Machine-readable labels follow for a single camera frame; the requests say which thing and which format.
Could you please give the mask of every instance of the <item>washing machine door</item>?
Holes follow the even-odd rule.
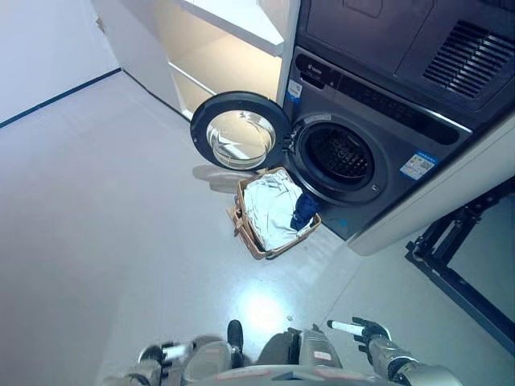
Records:
[[[196,149],[211,163],[230,170],[258,170],[282,163],[291,125],[275,102],[234,91],[200,105],[190,130]]]

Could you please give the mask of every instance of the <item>front-loading washing machine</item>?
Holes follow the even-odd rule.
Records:
[[[205,101],[191,123],[196,149],[232,170],[284,166],[349,238],[420,184],[471,135],[296,47],[283,108],[251,92]]]

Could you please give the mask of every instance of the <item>white cabinet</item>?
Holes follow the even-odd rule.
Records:
[[[299,0],[93,4],[121,66],[184,116],[191,118],[203,101],[226,91],[256,92],[282,103]]]

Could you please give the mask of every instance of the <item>black metal frame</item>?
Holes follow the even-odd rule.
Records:
[[[435,221],[415,242],[410,241],[406,246],[409,251],[406,259],[424,272],[512,355],[515,355],[515,323],[448,264],[481,220],[483,212],[514,192],[514,187],[515,178],[494,187]]]

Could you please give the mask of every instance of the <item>blue cloth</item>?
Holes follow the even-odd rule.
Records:
[[[290,226],[299,231],[304,228],[320,210],[320,205],[310,195],[302,193],[295,204],[295,211],[291,218]]]

